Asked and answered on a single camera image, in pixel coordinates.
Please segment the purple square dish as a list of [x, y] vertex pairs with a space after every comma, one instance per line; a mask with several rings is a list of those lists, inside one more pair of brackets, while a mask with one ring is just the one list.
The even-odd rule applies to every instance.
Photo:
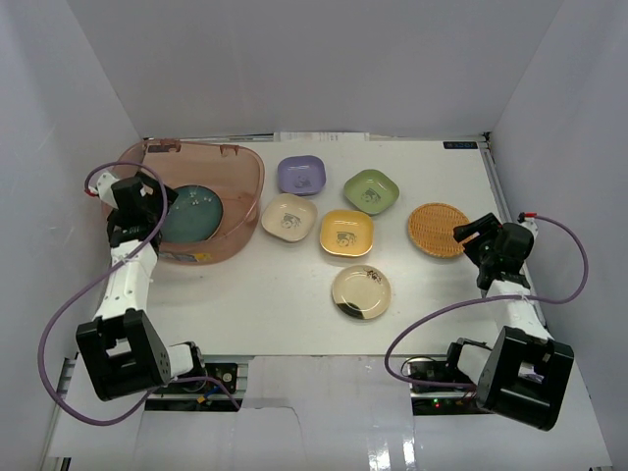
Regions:
[[277, 167], [278, 187], [283, 193], [311, 196], [320, 193], [327, 181], [324, 162], [314, 155], [290, 156]]

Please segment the cream round plate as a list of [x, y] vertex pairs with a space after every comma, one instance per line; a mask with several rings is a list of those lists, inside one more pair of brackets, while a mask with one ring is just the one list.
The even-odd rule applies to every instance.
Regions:
[[339, 271], [332, 282], [332, 299], [346, 316], [371, 321], [381, 317], [392, 302], [388, 278], [370, 265], [353, 265]]

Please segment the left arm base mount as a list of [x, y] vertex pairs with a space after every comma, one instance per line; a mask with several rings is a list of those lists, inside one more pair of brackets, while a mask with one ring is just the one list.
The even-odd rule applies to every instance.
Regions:
[[145, 402], [147, 411], [159, 412], [238, 412], [247, 384], [245, 363], [205, 363], [204, 372], [214, 381], [170, 384]]

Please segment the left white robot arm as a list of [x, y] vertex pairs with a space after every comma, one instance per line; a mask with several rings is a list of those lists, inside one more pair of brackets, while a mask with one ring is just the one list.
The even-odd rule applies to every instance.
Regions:
[[96, 395], [112, 400], [173, 380], [185, 391], [198, 391], [208, 371], [200, 349], [192, 341], [165, 345], [146, 313], [160, 226], [177, 195], [141, 171], [123, 179], [106, 172], [95, 194], [111, 207], [107, 236], [113, 273], [93, 319], [78, 326], [76, 340]]

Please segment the yellow square dish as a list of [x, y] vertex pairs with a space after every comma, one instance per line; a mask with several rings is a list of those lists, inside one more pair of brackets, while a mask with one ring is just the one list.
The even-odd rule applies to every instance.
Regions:
[[329, 254], [360, 257], [372, 249], [374, 223], [360, 211], [332, 210], [322, 219], [319, 241]]

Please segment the green square dish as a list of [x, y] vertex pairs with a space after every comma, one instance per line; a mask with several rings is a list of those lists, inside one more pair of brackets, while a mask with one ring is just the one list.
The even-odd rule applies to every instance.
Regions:
[[394, 205], [399, 198], [400, 190], [383, 172], [365, 169], [345, 182], [343, 195], [359, 211], [373, 216]]

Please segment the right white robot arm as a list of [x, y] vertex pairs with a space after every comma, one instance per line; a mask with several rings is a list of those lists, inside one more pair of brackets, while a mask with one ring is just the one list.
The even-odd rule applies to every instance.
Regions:
[[[476, 286], [484, 300], [515, 289], [514, 305], [527, 305], [530, 285], [522, 273], [534, 233], [522, 224], [502, 223], [489, 213], [453, 229], [453, 238], [478, 268]], [[528, 328], [503, 326], [492, 347], [459, 339], [447, 352], [445, 383], [463, 392], [476, 385], [477, 406], [542, 431], [560, 412], [574, 361], [572, 348]]]

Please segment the woven bamboo round tray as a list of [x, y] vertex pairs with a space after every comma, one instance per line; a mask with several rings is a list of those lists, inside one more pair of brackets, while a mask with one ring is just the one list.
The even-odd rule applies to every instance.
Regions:
[[467, 216], [445, 203], [427, 203], [412, 211], [407, 229], [411, 241], [424, 253], [438, 258], [455, 258], [463, 246], [453, 238], [453, 229], [470, 223]]

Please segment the cream square dish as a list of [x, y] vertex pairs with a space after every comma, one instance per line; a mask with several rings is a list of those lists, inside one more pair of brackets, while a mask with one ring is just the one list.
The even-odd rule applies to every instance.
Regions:
[[312, 201], [282, 193], [266, 206], [261, 225], [271, 236], [286, 242], [299, 242], [310, 234], [317, 217], [318, 209]]

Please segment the dark blue round plate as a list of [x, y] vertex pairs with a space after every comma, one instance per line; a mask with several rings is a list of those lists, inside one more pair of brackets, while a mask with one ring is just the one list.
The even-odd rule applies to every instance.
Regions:
[[195, 243], [209, 239], [224, 217], [221, 198], [202, 185], [184, 185], [176, 189], [177, 198], [170, 206], [161, 228], [168, 243]]

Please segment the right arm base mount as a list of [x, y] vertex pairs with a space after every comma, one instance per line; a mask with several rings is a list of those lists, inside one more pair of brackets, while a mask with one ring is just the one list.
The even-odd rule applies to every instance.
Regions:
[[[466, 384], [470, 382], [464, 373], [449, 368], [443, 356], [411, 357], [402, 364], [400, 372], [413, 380], [429, 383]], [[475, 395], [460, 387], [411, 385], [410, 399], [414, 416], [487, 414], [487, 411], [478, 407]]]

